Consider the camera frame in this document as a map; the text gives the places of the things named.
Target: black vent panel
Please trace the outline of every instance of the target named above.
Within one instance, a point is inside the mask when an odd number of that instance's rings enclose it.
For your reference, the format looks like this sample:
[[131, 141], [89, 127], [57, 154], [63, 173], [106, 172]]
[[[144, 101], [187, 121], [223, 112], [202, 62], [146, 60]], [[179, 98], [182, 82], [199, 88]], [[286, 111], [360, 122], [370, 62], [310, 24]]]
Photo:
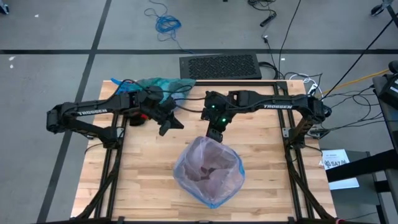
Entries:
[[181, 78], [261, 79], [255, 54], [228, 54], [180, 58]]

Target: metal bracket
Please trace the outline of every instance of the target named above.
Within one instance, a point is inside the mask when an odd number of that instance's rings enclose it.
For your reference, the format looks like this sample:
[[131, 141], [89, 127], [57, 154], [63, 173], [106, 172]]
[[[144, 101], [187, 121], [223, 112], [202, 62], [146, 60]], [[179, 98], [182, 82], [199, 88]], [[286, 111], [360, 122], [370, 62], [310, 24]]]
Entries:
[[282, 134], [284, 135], [284, 138], [289, 137], [289, 130], [290, 128], [282, 128]]
[[118, 134], [118, 138], [124, 137], [124, 128], [117, 128], [116, 133]]
[[[317, 126], [317, 125], [314, 125], [314, 126], [312, 126], [311, 128], [310, 128], [310, 130], [309, 130], [309, 132], [308, 133], [311, 133], [311, 130], [317, 130], [317, 129], [319, 129], [319, 127]], [[320, 138], [321, 137], [321, 134], [320, 133], [314, 133], [314, 134], [311, 134], [313, 137], [316, 137], [316, 138]]]

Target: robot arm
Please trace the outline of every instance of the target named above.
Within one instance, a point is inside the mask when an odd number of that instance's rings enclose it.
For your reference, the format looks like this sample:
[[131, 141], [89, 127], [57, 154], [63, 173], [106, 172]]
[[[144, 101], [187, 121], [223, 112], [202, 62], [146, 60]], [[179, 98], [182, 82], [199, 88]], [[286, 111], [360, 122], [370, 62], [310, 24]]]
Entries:
[[222, 132], [232, 122], [237, 113], [252, 113], [257, 110], [297, 110], [302, 119], [296, 128], [289, 130], [288, 144], [303, 144], [304, 136], [314, 125], [325, 120], [323, 103], [312, 96], [260, 95], [255, 91], [230, 91], [224, 96], [215, 91], [207, 91], [205, 108], [201, 119], [209, 121], [206, 136], [218, 142], [223, 140]]
[[169, 97], [163, 103], [162, 89], [150, 86], [145, 90], [112, 95], [107, 100], [84, 101], [81, 103], [63, 103], [47, 112], [47, 130], [57, 134], [71, 130], [85, 136], [99, 138], [105, 148], [118, 147], [117, 130], [114, 127], [101, 128], [77, 120], [79, 116], [102, 113], [117, 113], [133, 117], [144, 114], [160, 125], [159, 134], [163, 136], [167, 130], [183, 129], [184, 126], [175, 117], [172, 110], [174, 100]]

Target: blue cable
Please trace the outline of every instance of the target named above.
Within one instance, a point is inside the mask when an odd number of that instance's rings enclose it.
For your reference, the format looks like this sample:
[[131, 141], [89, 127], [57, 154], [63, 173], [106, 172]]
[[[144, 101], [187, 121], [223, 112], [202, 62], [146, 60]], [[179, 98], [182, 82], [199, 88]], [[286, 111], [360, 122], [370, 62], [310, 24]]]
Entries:
[[[157, 40], [163, 42], [163, 41], [172, 39], [172, 40], [176, 41], [178, 47], [179, 47], [182, 51], [188, 52], [188, 53], [191, 53], [191, 54], [194, 54], [194, 53], [193, 53], [192, 51], [190, 51], [190, 50], [184, 50], [184, 49], [182, 49], [180, 43], [179, 43], [178, 40], [177, 40], [177, 30], [178, 30], [179, 28], [181, 28], [181, 26], [182, 26], [182, 25], [181, 25], [181, 22], [180, 22], [176, 17], [167, 15], [167, 11], [168, 11], [169, 9], [167, 8], [167, 6], [166, 6], [165, 4], [160, 3], [160, 2], [154, 2], [154, 1], [152, 1], [152, 0], [149, 0], [149, 2], [151, 2], [151, 3], [153, 3], [153, 4], [160, 4], [160, 5], [162, 5], [162, 6], [164, 6], [164, 7], [166, 8], [166, 11], [165, 11], [161, 16], [158, 15], [158, 13], [156, 13], [156, 10], [155, 10], [154, 8], [147, 8], [147, 9], [145, 9], [145, 11], [144, 11], [145, 16], [155, 16], [155, 17], [156, 17], [155, 29], [156, 29], [156, 31], [158, 32], [158, 34], [157, 34]], [[147, 13], [147, 11], [150, 11], [150, 10], [153, 11], [153, 14], [148, 14], [148, 13]], [[168, 35], [169, 37], [166, 38], [166, 39], [160, 39], [160, 38], [159, 38], [159, 34]]]

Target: clear plastic bag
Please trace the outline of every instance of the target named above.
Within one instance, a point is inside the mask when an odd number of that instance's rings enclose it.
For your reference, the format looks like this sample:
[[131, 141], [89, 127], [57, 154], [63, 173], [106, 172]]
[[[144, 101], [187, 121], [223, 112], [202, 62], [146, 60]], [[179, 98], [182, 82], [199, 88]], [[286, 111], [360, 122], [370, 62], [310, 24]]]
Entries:
[[174, 178], [199, 201], [218, 208], [242, 187], [243, 163], [230, 147], [197, 137], [176, 162]]

